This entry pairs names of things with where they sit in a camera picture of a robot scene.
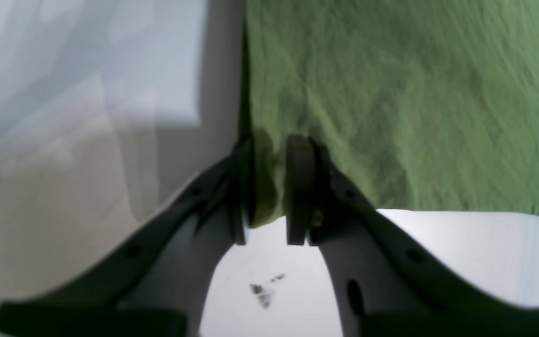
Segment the image-right left gripper right finger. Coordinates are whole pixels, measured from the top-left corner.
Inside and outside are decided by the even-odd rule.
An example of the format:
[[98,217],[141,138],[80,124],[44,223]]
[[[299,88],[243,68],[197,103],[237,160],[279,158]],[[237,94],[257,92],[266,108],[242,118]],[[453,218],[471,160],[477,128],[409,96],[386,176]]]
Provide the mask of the image-right left gripper right finger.
[[524,309],[464,281],[382,216],[323,145],[287,137],[287,243],[318,247],[345,337],[539,337]]

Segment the image-right left gripper left finger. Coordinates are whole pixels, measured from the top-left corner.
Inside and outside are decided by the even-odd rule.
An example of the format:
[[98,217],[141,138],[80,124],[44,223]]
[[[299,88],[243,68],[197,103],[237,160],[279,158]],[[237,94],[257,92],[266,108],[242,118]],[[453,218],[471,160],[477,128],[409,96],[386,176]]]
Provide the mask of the image-right left gripper left finger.
[[197,337],[212,277],[244,245],[253,142],[198,175],[94,267],[45,295],[0,303],[10,337]]

